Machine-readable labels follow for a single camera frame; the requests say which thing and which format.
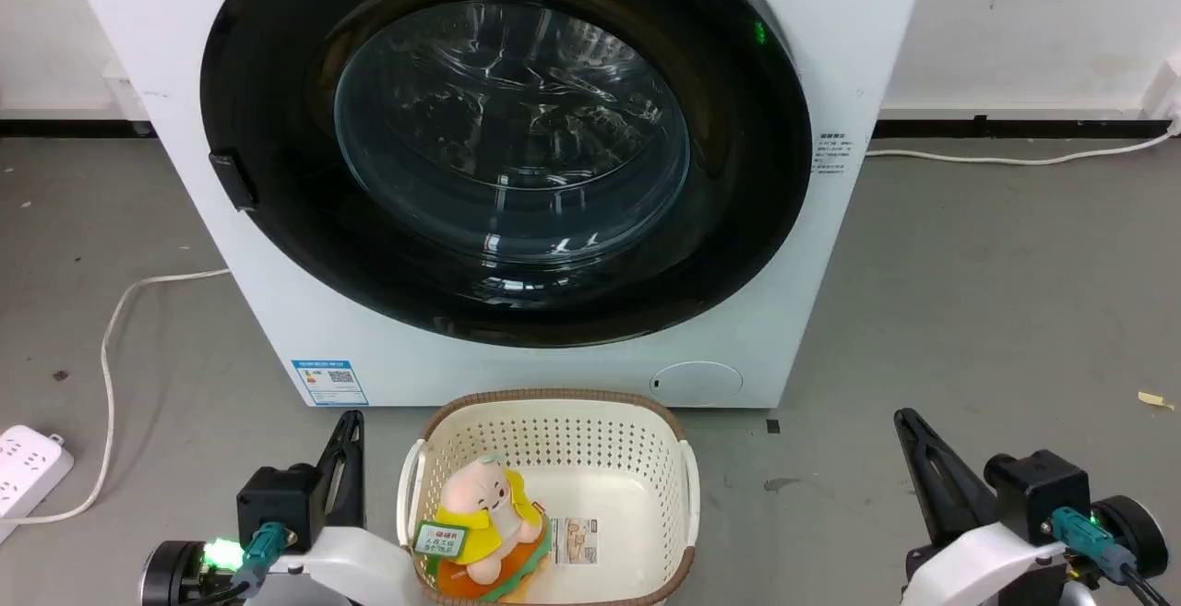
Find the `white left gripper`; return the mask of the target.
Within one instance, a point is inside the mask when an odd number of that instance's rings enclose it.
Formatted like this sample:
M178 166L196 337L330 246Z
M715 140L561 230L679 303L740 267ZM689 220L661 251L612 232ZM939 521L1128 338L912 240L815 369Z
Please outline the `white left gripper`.
M312 513L325 527L309 550L279 558L263 606L420 606L411 556L366 529L365 418L341 413L317 461Z

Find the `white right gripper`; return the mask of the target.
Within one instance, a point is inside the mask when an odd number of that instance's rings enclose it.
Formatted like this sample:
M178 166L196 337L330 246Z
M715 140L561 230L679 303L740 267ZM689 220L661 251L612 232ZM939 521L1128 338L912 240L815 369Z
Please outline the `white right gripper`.
M1030 545L996 523L996 493L915 409L899 409L893 421L931 543L950 545L915 571L902 606L981 606L1037 560L1066 550L1061 541Z

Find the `white front-load washing machine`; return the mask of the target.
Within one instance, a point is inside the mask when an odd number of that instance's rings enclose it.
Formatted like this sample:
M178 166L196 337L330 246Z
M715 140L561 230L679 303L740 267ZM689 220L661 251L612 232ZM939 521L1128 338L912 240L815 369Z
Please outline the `white front-load washing machine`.
M368 406L433 406L516 387L594 387L650 396L680 361L743 377L724 408L770 409L792 373L844 211L918 0L752 0L787 44L822 133L855 141L848 172L813 174L797 222L742 289L703 315L624 341L540 348L471 343L384 317L286 256L228 197L209 159L201 67L224 0L89 0L151 125L270 347L291 361L350 361Z

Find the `black round glass washer door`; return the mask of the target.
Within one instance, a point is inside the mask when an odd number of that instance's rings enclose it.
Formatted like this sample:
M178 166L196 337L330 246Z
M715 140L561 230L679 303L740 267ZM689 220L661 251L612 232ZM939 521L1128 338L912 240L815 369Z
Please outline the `black round glass washer door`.
M380 315L478 344L657 333L784 245L813 115L752 0L224 0L231 202Z

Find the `blue energy label sticker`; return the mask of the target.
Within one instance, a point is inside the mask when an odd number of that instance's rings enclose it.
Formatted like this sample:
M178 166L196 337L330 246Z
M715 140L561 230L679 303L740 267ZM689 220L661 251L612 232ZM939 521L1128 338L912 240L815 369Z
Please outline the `blue energy label sticker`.
M370 400L350 361L291 361L309 406L367 406Z

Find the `green doll hang tag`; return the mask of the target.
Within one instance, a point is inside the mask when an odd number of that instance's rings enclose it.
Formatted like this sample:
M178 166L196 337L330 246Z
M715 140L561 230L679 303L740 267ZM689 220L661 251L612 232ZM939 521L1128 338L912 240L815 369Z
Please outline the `green doll hang tag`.
M461 552L464 550L468 534L466 527L425 519L419 522L411 548L417 554L446 558L456 563Z

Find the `plush doll in yellow jacket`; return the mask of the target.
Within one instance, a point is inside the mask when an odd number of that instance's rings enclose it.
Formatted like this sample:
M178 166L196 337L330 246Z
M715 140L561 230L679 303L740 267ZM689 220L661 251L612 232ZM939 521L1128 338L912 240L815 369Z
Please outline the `plush doll in yellow jacket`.
M425 579L444 598L523 602L550 554L544 506L527 495L523 476L496 456L474 460L448 476L430 519L469 528L455 563L417 554Z

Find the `paper label with barcode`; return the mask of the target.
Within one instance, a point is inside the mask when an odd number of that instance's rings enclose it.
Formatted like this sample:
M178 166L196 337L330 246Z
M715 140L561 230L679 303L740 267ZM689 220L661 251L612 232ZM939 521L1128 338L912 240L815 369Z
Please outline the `paper label with barcode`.
M600 521L594 517L550 517L552 563L593 567L600 563Z

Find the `round white filter cover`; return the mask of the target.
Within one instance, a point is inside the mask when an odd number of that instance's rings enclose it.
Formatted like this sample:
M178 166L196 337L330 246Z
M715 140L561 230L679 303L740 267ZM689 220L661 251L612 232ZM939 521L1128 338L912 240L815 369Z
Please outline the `round white filter cover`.
M650 395L668 408L726 406L743 387L743 377L719 361L680 361L650 379Z

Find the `cream plastic laundry basket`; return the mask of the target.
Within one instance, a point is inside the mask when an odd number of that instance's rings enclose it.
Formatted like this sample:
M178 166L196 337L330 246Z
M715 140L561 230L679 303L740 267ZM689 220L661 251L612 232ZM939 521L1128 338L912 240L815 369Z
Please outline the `cream plastic laundry basket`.
M548 517L600 521L600 563L547 563L523 602L454 600L435 593L412 553L424 594L438 606L665 606L689 576L700 523L694 451L668 409L607 390L505 390L451 400L402 463L398 543L411 549L444 481L496 456L518 471Z

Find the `white power strip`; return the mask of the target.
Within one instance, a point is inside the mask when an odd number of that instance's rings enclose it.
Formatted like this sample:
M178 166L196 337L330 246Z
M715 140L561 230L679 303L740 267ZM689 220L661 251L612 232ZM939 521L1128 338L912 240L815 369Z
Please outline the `white power strip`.
M17 530L7 520L30 517L73 464L59 434L22 424L0 434L0 545Z

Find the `small text sticker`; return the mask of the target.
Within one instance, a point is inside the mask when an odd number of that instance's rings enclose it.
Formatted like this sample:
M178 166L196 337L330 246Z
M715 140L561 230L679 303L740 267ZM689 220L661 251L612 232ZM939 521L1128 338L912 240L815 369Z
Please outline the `small text sticker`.
M844 174L849 169L855 141L844 133L822 133L814 143L813 174Z

